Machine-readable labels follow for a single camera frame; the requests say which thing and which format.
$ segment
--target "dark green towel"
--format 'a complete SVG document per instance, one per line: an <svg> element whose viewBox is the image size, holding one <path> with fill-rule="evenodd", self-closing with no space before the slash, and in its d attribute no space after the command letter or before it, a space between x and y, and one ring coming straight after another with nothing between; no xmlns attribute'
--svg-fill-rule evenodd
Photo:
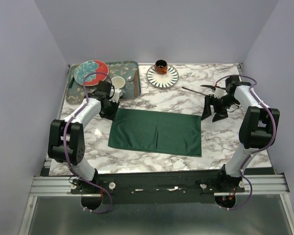
<svg viewBox="0 0 294 235"><path fill-rule="evenodd" d="M201 157L200 116L118 109L108 146Z"/></svg>

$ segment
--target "tray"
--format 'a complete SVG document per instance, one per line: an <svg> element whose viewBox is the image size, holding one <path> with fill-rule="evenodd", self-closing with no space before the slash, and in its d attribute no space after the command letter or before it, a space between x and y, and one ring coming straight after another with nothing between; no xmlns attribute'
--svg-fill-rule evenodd
<svg viewBox="0 0 294 235"><path fill-rule="evenodd" d="M132 82L125 82L125 93L121 96L120 99L135 99L141 94L141 82L139 77L138 64L135 61L120 61L120 62L109 62L106 63L109 68L109 76L111 78L115 76L121 76L125 80L129 76L135 75L137 71L137 96L135 96L135 84ZM73 82L72 87L69 88L69 85L74 79L74 71L79 65L71 65L68 74L68 84L65 94L65 100L69 104L80 104L84 99L84 89L83 86L79 85L76 81ZM97 86L86 87L87 92L92 93L95 91Z"/></svg>

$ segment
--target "red plate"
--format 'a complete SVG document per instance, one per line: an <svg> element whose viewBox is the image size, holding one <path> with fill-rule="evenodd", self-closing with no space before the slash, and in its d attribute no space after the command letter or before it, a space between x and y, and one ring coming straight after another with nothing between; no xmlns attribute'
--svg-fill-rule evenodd
<svg viewBox="0 0 294 235"><path fill-rule="evenodd" d="M108 66L99 60L86 61L75 69L74 78L76 82L83 85L85 76L92 72L103 72L105 74L109 73ZM103 74L90 75L85 82L85 86L95 86L98 85L99 81L103 81L107 76Z"/></svg>

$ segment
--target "brown cup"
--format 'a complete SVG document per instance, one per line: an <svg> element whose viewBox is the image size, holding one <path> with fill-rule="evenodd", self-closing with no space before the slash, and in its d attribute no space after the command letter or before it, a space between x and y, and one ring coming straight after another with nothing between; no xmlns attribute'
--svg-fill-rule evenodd
<svg viewBox="0 0 294 235"><path fill-rule="evenodd" d="M168 69L168 64L164 60L158 60L155 64L155 70L157 73L166 74Z"/></svg>

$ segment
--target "white cup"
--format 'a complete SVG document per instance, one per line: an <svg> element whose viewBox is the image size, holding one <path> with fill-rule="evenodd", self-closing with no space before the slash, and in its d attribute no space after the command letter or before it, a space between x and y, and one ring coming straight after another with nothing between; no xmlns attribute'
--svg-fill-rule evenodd
<svg viewBox="0 0 294 235"><path fill-rule="evenodd" d="M112 81L112 85L114 86L115 89L122 89L125 85L125 80L124 78L117 76L117 77L113 77L111 79Z"/></svg>

